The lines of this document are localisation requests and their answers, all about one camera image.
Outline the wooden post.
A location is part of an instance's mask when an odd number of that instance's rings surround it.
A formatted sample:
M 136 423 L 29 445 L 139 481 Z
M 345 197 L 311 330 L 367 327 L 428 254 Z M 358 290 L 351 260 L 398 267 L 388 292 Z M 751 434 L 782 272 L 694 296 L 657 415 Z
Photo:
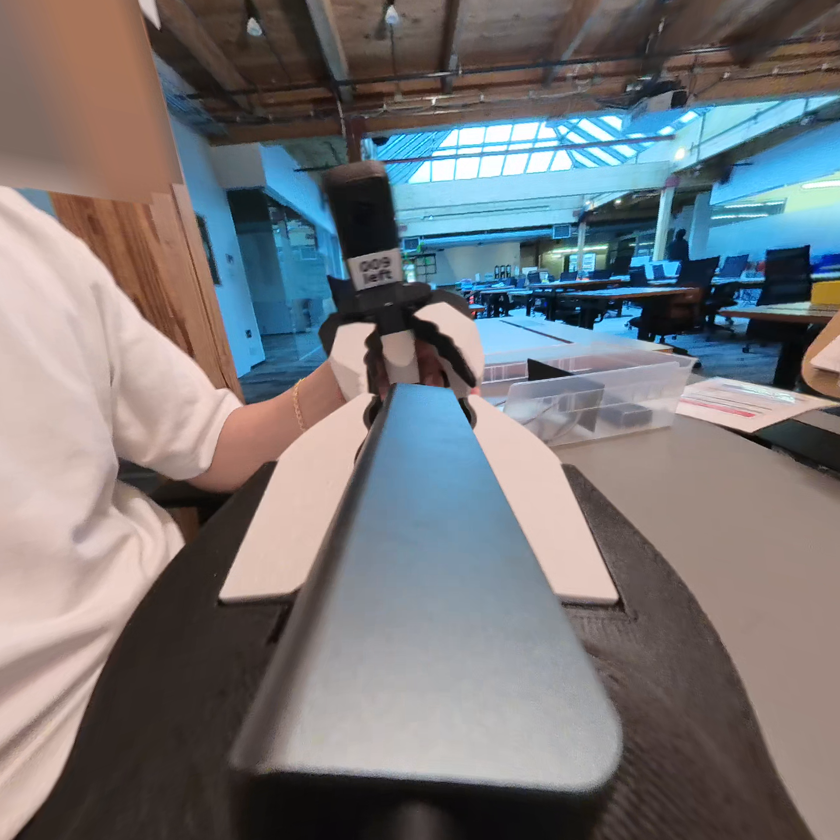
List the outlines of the wooden post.
M 186 185 L 149 203 L 50 192 L 58 220 L 111 271 L 143 316 L 217 387 L 242 397 L 206 252 Z

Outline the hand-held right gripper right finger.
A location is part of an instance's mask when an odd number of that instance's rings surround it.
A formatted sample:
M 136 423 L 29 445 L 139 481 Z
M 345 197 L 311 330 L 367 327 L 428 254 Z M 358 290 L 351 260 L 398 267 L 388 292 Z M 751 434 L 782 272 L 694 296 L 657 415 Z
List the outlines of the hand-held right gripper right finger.
M 552 592 L 564 603 L 619 594 L 563 466 L 551 449 L 479 395 L 474 433 Z

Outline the long wooden table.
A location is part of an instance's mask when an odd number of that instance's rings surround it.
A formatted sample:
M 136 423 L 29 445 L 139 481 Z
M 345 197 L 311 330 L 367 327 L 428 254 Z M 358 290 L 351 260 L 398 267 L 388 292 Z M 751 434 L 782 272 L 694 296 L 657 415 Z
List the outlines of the long wooden table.
M 528 289 L 527 310 L 531 312 L 538 301 L 545 302 L 545 317 L 551 322 L 592 330 L 607 311 L 620 309 L 626 303 L 642 309 L 644 330 L 660 314 L 687 310 L 692 320 L 703 297 L 698 287 L 643 286 L 625 284 L 604 287 L 602 283 L 579 285 L 571 283 L 557 287 L 541 285 Z

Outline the white sheet red label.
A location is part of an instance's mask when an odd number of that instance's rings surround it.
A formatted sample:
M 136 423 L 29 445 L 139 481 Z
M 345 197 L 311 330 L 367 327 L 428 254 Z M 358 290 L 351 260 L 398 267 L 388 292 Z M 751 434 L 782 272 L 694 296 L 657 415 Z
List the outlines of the white sheet red label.
M 722 377 L 686 386 L 675 413 L 730 430 L 754 434 L 811 411 L 835 408 L 827 399 Z

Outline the clear plastic bin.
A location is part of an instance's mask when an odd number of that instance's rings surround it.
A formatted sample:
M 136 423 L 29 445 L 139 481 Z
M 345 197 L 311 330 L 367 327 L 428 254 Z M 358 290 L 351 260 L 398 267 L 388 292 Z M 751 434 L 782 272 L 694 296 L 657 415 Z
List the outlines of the clear plastic bin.
M 590 375 L 604 393 L 527 397 L 528 358 Z M 669 427 L 696 364 L 691 356 L 660 350 L 562 344 L 488 356 L 480 388 L 489 403 L 557 448 Z

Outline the skylight window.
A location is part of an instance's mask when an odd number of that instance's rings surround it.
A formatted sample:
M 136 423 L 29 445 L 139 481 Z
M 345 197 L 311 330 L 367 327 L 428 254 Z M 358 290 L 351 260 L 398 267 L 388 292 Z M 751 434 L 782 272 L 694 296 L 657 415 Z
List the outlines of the skylight window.
M 375 149 L 393 184 L 472 181 L 587 171 L 639 156 L 700 117 L 662 112 L 632 122 L 618 113 L 543 121 L 491 122 L 395 134 Z

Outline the person's left forearm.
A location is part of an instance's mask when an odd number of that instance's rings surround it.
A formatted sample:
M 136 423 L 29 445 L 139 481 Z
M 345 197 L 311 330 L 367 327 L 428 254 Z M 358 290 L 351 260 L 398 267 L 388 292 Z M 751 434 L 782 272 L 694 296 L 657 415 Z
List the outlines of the person's left forearm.
M 187 482 L 200 490 L 236 490 L 258 467 L 280 457 L 307 432 L 298 419 L 299 382 L 281 395 L 233 411 L 218 436 L 209 468 Z

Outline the grey usb hub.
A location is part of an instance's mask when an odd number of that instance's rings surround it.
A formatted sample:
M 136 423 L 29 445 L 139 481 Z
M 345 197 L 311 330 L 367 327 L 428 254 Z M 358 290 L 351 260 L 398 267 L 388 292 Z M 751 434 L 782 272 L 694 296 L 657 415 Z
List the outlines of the grey usb hub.
M 613 704 L 451 392 L 376 415 L 230 756 L 272 784 L 593 797 Z

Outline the white ceiling projector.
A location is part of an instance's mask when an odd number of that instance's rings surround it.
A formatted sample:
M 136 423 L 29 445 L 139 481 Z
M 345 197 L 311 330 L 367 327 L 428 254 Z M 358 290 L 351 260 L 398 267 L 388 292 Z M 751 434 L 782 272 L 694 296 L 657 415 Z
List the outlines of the white ceiling projector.
M 623 126 L 625 130 L 629 130 L 631 124 L 659 119 L 659 114 L 682 112 L 686 109 L 687 102 L 688 91 L 684 87 L 646 96 L 626 111 Z

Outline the person's left hand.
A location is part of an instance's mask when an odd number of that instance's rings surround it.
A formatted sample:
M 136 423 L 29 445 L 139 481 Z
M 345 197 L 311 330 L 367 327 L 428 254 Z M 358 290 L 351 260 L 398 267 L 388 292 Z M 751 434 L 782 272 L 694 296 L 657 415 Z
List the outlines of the person's left hand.
M 302 429 L 314 427 L 343 404 L 345 399 L 329 361 L 297 385 L 297 413 Z

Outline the group of black office chairs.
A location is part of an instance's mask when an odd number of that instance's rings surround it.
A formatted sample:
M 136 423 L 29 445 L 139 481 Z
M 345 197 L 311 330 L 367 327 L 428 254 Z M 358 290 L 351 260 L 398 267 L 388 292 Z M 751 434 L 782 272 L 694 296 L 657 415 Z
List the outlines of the group of black office chairs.
M 630 321 L 640 340 L 663 343 L 668 337 L 693 333 L 712 333 L 724 309 L 738 302 L 739 293 L 759 289 L 759 304 L 802 302 L 812 290 L 811 250 L 776 248 L 767 251 L 763 273 L 746 278 L 736 268 L 745 269 L 743 255 L 728 258 L 719 271 L 719 257 L 691 259 L 681 264 L 673 293 L 651 298 L 641 314 Z

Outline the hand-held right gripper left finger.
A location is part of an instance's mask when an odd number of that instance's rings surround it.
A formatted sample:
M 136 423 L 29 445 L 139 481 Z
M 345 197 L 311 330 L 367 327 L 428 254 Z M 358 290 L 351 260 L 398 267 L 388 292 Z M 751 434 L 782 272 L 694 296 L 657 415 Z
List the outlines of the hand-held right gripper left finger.
M 270 602 L 305 584 L 370 432 L 360 395 L 303 433 L 277 460 L 219 592 L 222 604 Z

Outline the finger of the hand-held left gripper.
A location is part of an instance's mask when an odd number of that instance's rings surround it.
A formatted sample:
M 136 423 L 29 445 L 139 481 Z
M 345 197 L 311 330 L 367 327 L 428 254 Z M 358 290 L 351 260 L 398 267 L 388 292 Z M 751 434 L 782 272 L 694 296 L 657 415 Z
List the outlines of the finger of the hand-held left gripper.
M 340 325 L 332 339 L 330 367 L 345 401 L 361 395 L 380 394 L 378 385 L 377 339 L 372 322 Z
M 485 351 L 470 315 L 442 301 L 418 309 L 415 345 L 422 384 L 448 388 L 457 396 L 479 393 Z

